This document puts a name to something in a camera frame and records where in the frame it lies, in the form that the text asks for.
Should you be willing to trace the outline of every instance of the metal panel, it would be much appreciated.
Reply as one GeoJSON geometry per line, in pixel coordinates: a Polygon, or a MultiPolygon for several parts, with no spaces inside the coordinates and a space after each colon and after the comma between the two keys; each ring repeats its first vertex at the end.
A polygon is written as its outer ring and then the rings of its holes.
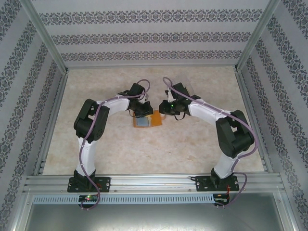
{"type": "Polygon", "coordinates": [[[28,231],[281,231],[283,225],[271,193],[244,194],[226,209],[211,204],[32,205],[28,231]]]}

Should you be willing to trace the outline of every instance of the cable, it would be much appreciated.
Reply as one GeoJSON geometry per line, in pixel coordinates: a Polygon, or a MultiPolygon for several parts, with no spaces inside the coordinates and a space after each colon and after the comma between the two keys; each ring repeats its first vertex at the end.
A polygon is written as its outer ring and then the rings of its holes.
{"type": "Polygon", "coordinates": [[[221,113],[221,114],[223,114],[223,115],[226,115],[226,116],[228,116],[228,117],[234,119],[235,121],[237,121],[237,122],[241,123],[242,125],[244,125],[244,126],[251,132],[251,134],[252,134],[252,135],[254,136],[254,138],[255,138],[255,146],[254,146],[253,150],[250,151],[250,152],[247,153],[247,154],[243,154],[243,155],[239,156],[239,157],[235,160],[235,162],[233,163],[233,165],[232,165],[232,167],[231,167],[231,171],[234,171],[234,168],[235,168],[236,164],[239,162],[239,159],[241,159],[241,158],[243,158],[243,157],[246,157],[246,156],[249,156],[249,155],[251,155],[252,153],[254,153],[254,152],[257,150],[257,148],[258,148],[258,146],[259,146],[259,139],[257,138],[256,133],[253,131],[253,129],[252,129],[251,127],[249,127],[248,124],[246,124],[246,123],[243,122],[242,120],[236,118],[235,116],[232,116],[232,115],[230,115],[230,114],[228,114],[228,113],[225,113],[225,112],[224,112],[223,110],[221,110],[221,109],[217,109],[217,108],[213,107],[212,105],[210,105],[210,104],[208,104],[208,103],[206,103],[206,102],[203,102],[203,103],[202,103],[202,102],[200,102],[200,101],[198,101],[198,100],[195,100],[195,99],[193,99],[193,98],[191,98],[191,97],[189,97],[189,96],[187,96],[187,95],[185,95],[185,94],[179,92],[178,90],[175,90],[175,89],[171,86],[171,84],[172,84],[171,79],[169,79],[168,77],[163,77],[163,82],[167,85],[168,88],[170,88],[170,89],[171,89],[172,91],[174,91],[175,93],[177,93],[177,94],[179,94],[179,95],[185,97],[186,99],[189,99],[189,100],[191,100],[191,101],[193,101],[193,102],[195,102],[195,103],[197,103],[197,104],[204,105],[204,106],[206,106],[206,107],[208,107],[208,108],[210,108],[210,109],[212,109],[212,110],[214,110],[214,111],[216,111],[216,112],[219,112],[219,113],[221,113]]]}
{"type": "Polygon", "coordinates": [[[131,116],[131,117],[133,117],[133,118],[141,118],[141,117],[137,117],[137,116],[133,116],[133,115],[131,115],[131,113],[130,113],[130,110],[128,110],[128,112],[129,112],[129,115],[131,116]]]}
{"type": "Polygon", "coordinates": [[[234,174],[244,175],[244,176],[245,176],[245,181],[244,181],[243,186],[242,186],[241,189],[239,190],[239,192],[236,194],[236,196],[235,196],[228,204],[223,205],[223,204],[220,203],[220,202],[215,202],[216,204],[219,204],[219,205],[223,206],[223,208],[224,208],[224,207],[227,207],[227,206],[229,206],[229,205],[231,205],[232,203],[234,203],[234,202],[239,198],[240,194],[242,193],[242,191],[244,190],[244,188],[245,188],[245,186],[246,186],[246,184],[247,184],[247,179],[248,179],[248,177],[247,177],[247,175],[246,175],[245,173],[243,173],[243,172],[234,172],[234,174]]]}
{"type": "Polygon", "coordinates": [[[228,191],[227,192],[227,195],[228,195],[227,200],[228,200],[228,199],[230,199],[230,186],[229,185],[227,185],[227,191],[228,191]]]}
{"type": "Polygon", "coordinates": [[[186,113],[184,113],[184,115],[183,115],[183,117],[182,117],[181,119],[178,119],[176,115],[174,115],[174,118],[175,118],[177,121],[180,121],[180,120],[182,120],[183,118],[185,118],[185,116],[186,116],[186,113]]]}
{"type": "MultiPolygon", "coordinates": [[[[105,101],[101,102],[100,105],[98,106],[97,110],[96,110],[94,119],[93,119],[92,124],[91,124],[91,126],[90,126],[90,129],[89,129],[87,135],[85,136],[85,138],[84,138],[83,141],[82,141],[82,144],[81,144],[81,147],[80,147],[80,150],[79,150],[79,163],[80,163],[80,166],[81,166],[81,169],[82,169],[83,173],[85,174],[85,176],[87,177],[87,179],[91,182],[91,184],[96,188],[97,193],[98,193],[98,199],[97,199],[96,203],[95,203],[93,206],[91,206],[90,208],[87,208],[87,209],[86,209],[87,211],[89,211],[89,210],[91,210],[91,209],[94,209],[94,208],[98,205],[98,203],[99,203],[100,200],[101,200],[101,192],[100,192],[100,189],[98,188],[98,186],[95,184],[94,181],[92,181],[92,179],[90,178],[90,176],[87,174],[85,168],[83,167],[83,163],[82,163],[82,160],[81,160],[83,147],[85,146],[85,143],[86,143],[87,138],[90,136],[90,134],[91,134],[92,131],[93,131],[94,124],[95,124],[95,122],[96,122],[97,115],[98,115],[98,113],[99,113],[99,111],[100,111],[101,106],[103,106],[105,103],[107,103],[107,102],[109,102],[109,101],[111,101],[111,100],[137,98],[137,97],[140,97],[140,96],[145,95],[145,94],[149,91],[150,86],[151,86],[151,83],[150,83],[150,81],[148,81],[147,79],[141,79],[141,80],[139,80],[139,81],[137,82],[137,84],[140,83],[140,82],[142,82],[142,81],[146,81],[146,82],[148,83],[148,89],[147,89],[145,92],[143,92],[143,93],[141,93],[141,94],[139,94],[139,95],[132,95],[132,96],[116,96],[116,97],[113,97],[113,98],[110,98],[110,99],[108,99],[108,100],[105,100],[105,101]]],[[[80,207],[81,207],[82,210],[85,209],[85,208],[82,206],[83,202],[84,202],[84,201],[82,201],[81,204],[80,204],[80,207]]]]}
{"type": "MultiPolygon", "coordinates": [[[[142,82],[142,81],[144,81],[144,79],[140,79],[140,80],[137,82],[137,84],[139,84],[139,83],[142,82]]],[[[143,100],[143,98],[146,97],[146,96],[147,96],[147,94],[144,94],[143,97],[142,97],[141,99],[139,99],[139,100],[143,100]]]]}

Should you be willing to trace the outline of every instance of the perforated metal strip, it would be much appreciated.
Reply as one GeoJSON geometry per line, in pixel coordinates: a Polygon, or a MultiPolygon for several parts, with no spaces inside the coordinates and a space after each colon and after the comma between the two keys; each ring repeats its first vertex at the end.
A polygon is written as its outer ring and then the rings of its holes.
{"type": "MultiPolygon", "coordinates": [[[[79,195],[37,195],[36,205],[78,204],[79,195]]],[[[213,194],[170,194],[170,195],[103,195],[100,204],[201,204],[214,203],[213,194]]]]}

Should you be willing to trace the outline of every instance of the aluminum frame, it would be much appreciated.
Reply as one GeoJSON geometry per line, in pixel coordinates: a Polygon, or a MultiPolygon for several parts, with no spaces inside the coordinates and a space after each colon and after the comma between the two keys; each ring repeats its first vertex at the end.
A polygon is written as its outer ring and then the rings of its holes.
{"type": "Polygon", "coordinates": [[[27,12],[31,22],[35,26],[36,30],[38,31],[40,37],[42,38],[43,42],[45,43],[48,51],[51,53],[53,59],[57,63],[58,67],[61,69],[62,72],[67,70],[67,67],[64,63],[64,60],[58,51],[56,45],[54,44],[51,36],[49,35],[40,15],[38,14],[37,10],[33,6],[31,0],[20,0],[22,7],[27,12]]]}
{"type": "Polygon", "coordinates": [[[251,51],[255,47],[255,44],[259,40],[264,28],[266,28],[266,24],[269,22],[270,18],[272,17],[273,13],[275,12],[280,0],[269,0],[266,8],[264,9],[260,20],[258,21],[257,26],[255,27],[253,33],[251,34],[247,45],[244,47],[244,50],[236,64],[237,68],[240,70],[245,65],[251,51]]]}
{"type": "MultiPolygon", "coordinates": [[[[217,194],[225,192],[197,192],[191,176],[210,174],[155,174],[155,175],[99,175],[110,177],[110,192],[113,195],[153,195],[153,194],[217,194]]],[[[247,185],[242,193],[273,193],[279,216],[286,231],[297,231],[298,226],[279,173],[247,173],[247,185]]],[[[22,191],[20,203],[13,221],[12,231],[24,230],[36,195],[85,195],[87,193],[68,193],[67,185],[71,176],[28,176],[22,191]]],[[[238,175],[242,187],[244,176],[238,175]]]]}

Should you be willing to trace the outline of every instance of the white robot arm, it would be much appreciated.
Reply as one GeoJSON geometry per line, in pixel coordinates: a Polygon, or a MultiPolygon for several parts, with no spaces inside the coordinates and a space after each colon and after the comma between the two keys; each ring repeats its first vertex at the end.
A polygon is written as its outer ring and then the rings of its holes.
{"type": "Polygon", "coordinates": [[[79,150],[84,142],[81,154],[81,162],[84,170],[82,169],[79,161],[77,168],[74,171],[74,178],[78,185],[81,185],[87,190],[90,190],[93,187],[86,175],[88,175],[91,179],[95,178],[94,157],[96,153],[97,141],[103,135],[108,116],[125,110],[134,111],[136,117],[145,117],[153,114],[153,109],[150,102],[147,101],[147,94],[145,93],[144,87],[134,83],[130,90],[121,92],[114,98],[105,101],[105,103],[100,107],[99,112],[97,112],[97,110],[103,101],[87,99],[84,102],[74,123],[74,129],[76,130],[76,135],[78,136],[79,150]],[[141,94],[143,95],[140,97],[134,97],[135,95],[141,94]],[[91,116],[95,114],[97,115],[93,130],[84,141],[93,123],[91,116]]]}
{"type": "MultiPolygon", "coordinates": [[[[123,99],[119,98],[116,100],[109,101],[104,104],[105,107],[109,108],[109,113],[108,116],[113,115],[114,113],[120,112],[120,111],[126,111],[129,106],[129,99],[123,99]]],[[[82,142],[83,142],[84,137],[79,137],[78,138],[78,143],[79,143],[79,150],[81,148],[82,142]]],[[[85,142],[85,146],[83,147],[82,150],[82,163],[85,171],[89,176],[95,171],[95,166],[94,166],[94,156],[96,153],[96,146],[97,146],[97,140],[92,141],[89,143],[88,141],[85,142]]],[[[81,169],[80,163],[78,162],[76,171],[78,174],[85,176],[84,172],[81,169]]]]}
{"type": "MultiPolygon", "coordinates": [[[[160,104],[159,112],[171,116],[180,115],[180,113],[195,116],[217,128],[218,143],[223,153],[211,171],[211,181],[216,188],[220,188],[220,186],[225,188],[223,184],[233,175],[233,169],[239,157],[245,154],[245,151],[254,143],[253,135],[242,124],[222,114],[221,109],[206,103],[217,109],[214,110],[205,106],[205,101],[200,97],[196,95],[190,96],[182,83],[173,85],[172,88],[200,103],[191,101],[168,88],[166,91],[168,100],[164,100],[160,104]]],[[[246,118],[241,111],[223,112],[231,114],[247,124],[246,118]]]]}

